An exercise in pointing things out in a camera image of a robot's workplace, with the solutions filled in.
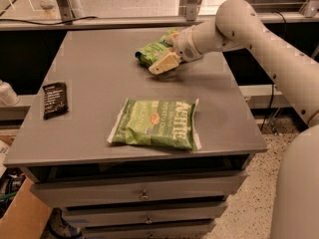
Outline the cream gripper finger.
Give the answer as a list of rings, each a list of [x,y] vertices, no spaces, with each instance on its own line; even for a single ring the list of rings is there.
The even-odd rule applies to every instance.
[[[172,46],[178,36],[179,36],[179,31],[168,32],[165,34],[165,41]]]
[[[181,63],[181,58],[175,52],[169,52],[149,67],[154,75],[159,75],[175,69]]]

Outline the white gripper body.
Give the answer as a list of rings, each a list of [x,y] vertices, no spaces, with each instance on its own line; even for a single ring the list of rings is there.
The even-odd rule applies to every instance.
[[[195,26],[185,28],[173,39],[173,49],[184,62],[192,62],[202,58],[193,41]]]

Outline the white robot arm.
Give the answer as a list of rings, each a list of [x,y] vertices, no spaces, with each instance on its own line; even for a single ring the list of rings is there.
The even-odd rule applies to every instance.
[[[213,19],[167,37],[170,47],[149,67],[159,75],[206,53],[245,48],[308,128],[281,161],[270,239],[319,239],[319,64],[281,39],[244,0],[227,0]]]

